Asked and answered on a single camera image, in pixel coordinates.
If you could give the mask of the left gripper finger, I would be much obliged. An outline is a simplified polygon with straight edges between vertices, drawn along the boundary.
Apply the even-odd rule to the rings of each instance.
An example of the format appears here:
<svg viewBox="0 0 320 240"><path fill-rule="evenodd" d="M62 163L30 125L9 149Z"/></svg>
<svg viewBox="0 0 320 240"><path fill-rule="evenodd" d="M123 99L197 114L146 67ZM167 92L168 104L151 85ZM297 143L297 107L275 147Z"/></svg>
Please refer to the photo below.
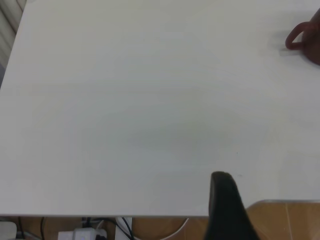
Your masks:
<svg viewBox="0 0 320 240"><path fill-rule="evenodd" d="M233 177L215 171L210 178L205 240L258 240Z"/></svg>

